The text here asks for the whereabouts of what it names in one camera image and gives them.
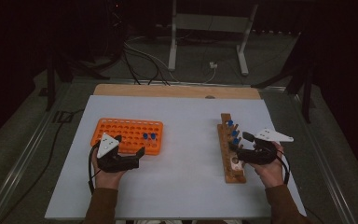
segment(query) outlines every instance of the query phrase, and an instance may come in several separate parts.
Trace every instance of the white tag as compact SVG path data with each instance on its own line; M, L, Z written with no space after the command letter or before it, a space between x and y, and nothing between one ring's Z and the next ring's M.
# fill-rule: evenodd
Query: white tag
M273 141L273 142L293 142L295 139L293 137L286 136L282 133L277 133L270 129L264 129L261 132L255 135L255 138L266 140L266 141Z
M100 159L106 153L110 152L110 150L118 146L119 143L120 142L118 142L118 140L111 137L109 134L103 133L100 148L98 149L97 158Z

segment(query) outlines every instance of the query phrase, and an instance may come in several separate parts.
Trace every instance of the dark background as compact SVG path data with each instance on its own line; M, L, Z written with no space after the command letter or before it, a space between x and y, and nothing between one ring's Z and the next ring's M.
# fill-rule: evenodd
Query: dark background
M171 22L171 1L111 2L118 7L106 7L104 0L0 0L0 127L34 90L33 77L46 69L48 50L92 61L96 55L120 54L129 26L153 38L158 35L156 24ZM242 11L233 6L249 2L182 0L178 11L198 13L195 4L202 4L202 13L236 16ZM119 26L120 32L110 33L112 26ZM358 160L358 1L265 1L254 29L257 34L301 32L283 70L316 65L313 83L321 88ZM110 41L109 49L98 44L101 39Z

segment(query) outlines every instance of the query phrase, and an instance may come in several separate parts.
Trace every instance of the wooden edge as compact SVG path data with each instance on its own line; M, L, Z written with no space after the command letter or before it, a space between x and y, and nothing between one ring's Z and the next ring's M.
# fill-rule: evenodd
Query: wooden edge
M99 84L93 94L180 98L261 99L257 89L248 87Z

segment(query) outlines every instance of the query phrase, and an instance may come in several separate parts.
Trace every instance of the orange test tube rack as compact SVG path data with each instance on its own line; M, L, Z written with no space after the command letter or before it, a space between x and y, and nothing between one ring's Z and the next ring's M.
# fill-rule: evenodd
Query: orange test tube rack
M99 119L90 144L94 146L101 140L103 133L112 137L121 135L118 152L135 154L145 147L146 155L158 155L161 149L163 124L160 121L140 119Z

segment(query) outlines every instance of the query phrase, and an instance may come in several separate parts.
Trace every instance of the wooden stand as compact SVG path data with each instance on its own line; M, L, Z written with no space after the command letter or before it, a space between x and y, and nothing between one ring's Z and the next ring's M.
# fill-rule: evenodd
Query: wooden stand
M238 160L237 154L228 147L228 143L232 141L231 134L237 130L238 124L228 126L228 122L231 120L230 114L221 114L221 117L222 123L217 125L217 132L219 133L226 183L246 183L242 163Z

